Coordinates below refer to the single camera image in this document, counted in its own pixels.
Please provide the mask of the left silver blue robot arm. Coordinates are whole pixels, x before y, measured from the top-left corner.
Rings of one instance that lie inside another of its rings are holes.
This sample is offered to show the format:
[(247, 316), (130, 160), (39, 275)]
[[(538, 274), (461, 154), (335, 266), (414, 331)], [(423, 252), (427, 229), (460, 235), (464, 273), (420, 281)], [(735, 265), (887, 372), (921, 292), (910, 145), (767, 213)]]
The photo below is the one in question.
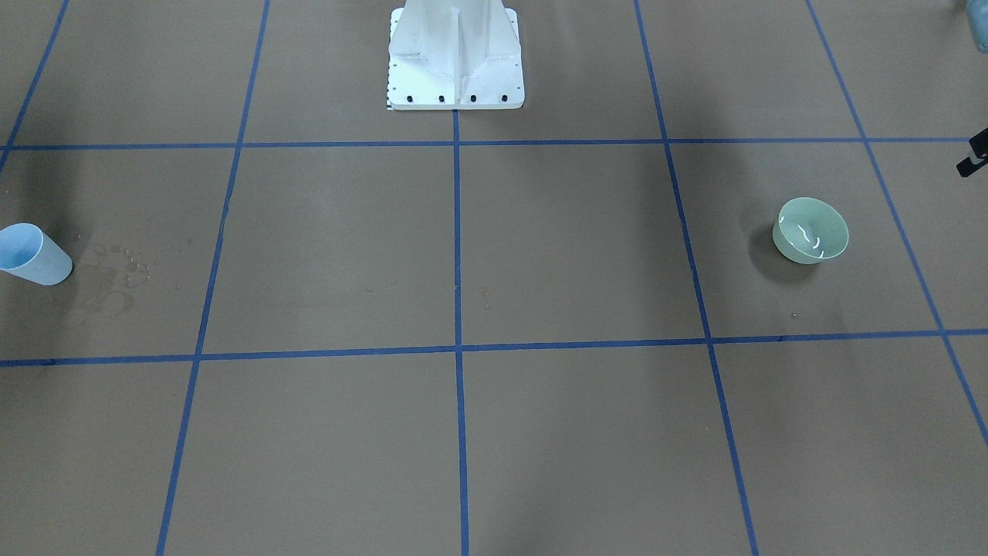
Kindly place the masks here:
[[(987, 54), (987, 1), (966, 1), (968, 28), (978, 53)], [(987, 127), (968, 140), (968, 155), (956, 163), (961, 178), (968, 178), (987, 164)]]

